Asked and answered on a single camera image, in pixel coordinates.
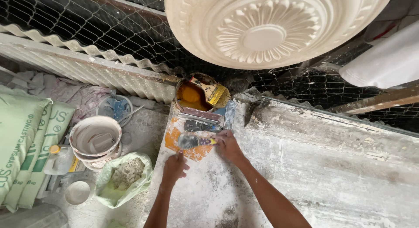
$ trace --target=white plaster mold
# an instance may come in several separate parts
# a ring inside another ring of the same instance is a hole
[[[177,40],[238,69],[276,68],[323,54],[364,29],[390,0],[165,0]]]

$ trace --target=white cloth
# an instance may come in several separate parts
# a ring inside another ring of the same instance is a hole
[[[355,86],[383,89],[419,79],[419,21],[364,52],[339,73]]]

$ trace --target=chicken wire mesh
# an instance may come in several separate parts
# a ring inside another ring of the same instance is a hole
[[[0,23],[17,24],[23,30],[37,29],[44,35],[57,34],[64,40],[76,39],[85,46],[96,45],[103,51],[112,49],[118,55],[131,54],[138,60],[164,62],[171,68],[180,66],[188,73],[203,72],[217,81],[228,82],[238,77],[240,90],[255,87],[261,92],[271,91],[325,109],[383,92],[375,87],[353,86],[337,73],[325,73],[315,67],[236,70],[210,64],[181,46],[161,11],[164,0],[0,0]],[[329,62],[344,65],[370,47],[363,44]],[[418,119],[417,104],[359,116],[403,128]]]

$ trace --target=brush handle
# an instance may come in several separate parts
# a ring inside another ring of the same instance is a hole
[[[198,145],[215,145],[217,142],[211,138],[200,138],[198,140]]]
[[[191,80],[189,80],[189,82],[195,86],[200,87],[204,91],[206,101],[210,99],[212,92],[214,92],[217,89],[217,85],[205,85],[195,77],[192,77]]]

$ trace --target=yellow paint brush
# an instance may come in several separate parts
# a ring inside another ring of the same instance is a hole
[[[231,98],[228,89],[219,83],[216,85],[206,85],[194,76],[188,78],[187,75],[184,75],[184,78],[195,86],[200,87],[205,93],[205,101],[214,108],[224,108]]]

